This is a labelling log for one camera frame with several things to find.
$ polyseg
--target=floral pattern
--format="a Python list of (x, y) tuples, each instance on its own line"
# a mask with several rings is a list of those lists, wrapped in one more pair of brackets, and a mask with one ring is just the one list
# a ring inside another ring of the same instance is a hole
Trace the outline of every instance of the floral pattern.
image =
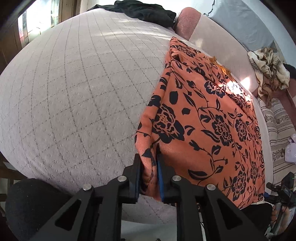
[(135, 145), (145, 195), (160, 198), (161, 152), (178, 175), (201, 186), (215, 184), (239, 208), (263, 198), (264, 159), (252, 98), (227, 69), (175, 37)]

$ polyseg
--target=human hand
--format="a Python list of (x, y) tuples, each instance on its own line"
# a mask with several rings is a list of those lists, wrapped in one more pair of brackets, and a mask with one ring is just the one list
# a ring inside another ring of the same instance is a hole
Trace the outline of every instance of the human hand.
[[(278, 211), (276, 211), (275, 208), (276, 206), (274, 205), (272, 207), (273, 211), (271, 213), (271, 224), (274, 224), (277, 220)], [(281, 226), (279, 227), (277, 234), (283, 233), (288, 227), (290, 210), (288, 207), (282, 207), (281, 210), (283, 211), (283, 221), (281, 222)]]

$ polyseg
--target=person's leg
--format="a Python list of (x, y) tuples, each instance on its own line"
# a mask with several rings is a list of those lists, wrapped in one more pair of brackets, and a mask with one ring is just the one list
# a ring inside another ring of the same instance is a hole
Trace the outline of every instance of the person's leg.
[(241, 210), (259, 231), (265, 233), (269, 224), (272, 206), (269, 203), (252, 204)]
[(29, 240), (71, 197), (50, 184), (25, 179), (7, 194), (7, 223), (19, 241)]

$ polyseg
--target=striped cushion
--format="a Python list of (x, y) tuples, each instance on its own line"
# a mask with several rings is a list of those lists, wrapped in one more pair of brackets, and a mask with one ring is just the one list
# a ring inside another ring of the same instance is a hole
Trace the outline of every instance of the striped cushion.
[(296, 131), (278, 99), (272, 99), (271, 109), (268, 109), (260, 98), (258, 101), (268, 129), (274, 167), (273, 183), (279, 184), (289, 172), (296, 173), (296, 165), (285, 162), (285, 147), (288, 145), (288, 137)]

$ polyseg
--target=quilted fabric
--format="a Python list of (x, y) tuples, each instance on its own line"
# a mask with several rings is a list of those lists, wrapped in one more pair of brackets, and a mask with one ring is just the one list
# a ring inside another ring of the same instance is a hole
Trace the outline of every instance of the quilted fabric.
[[(36, 38), (0, 76), (0, 151), (27, 177), (71, 193), (121, 175), (173, 35), (95, 9)], [(142, 197), (123, 219), (165, 223), (176, 211)]]

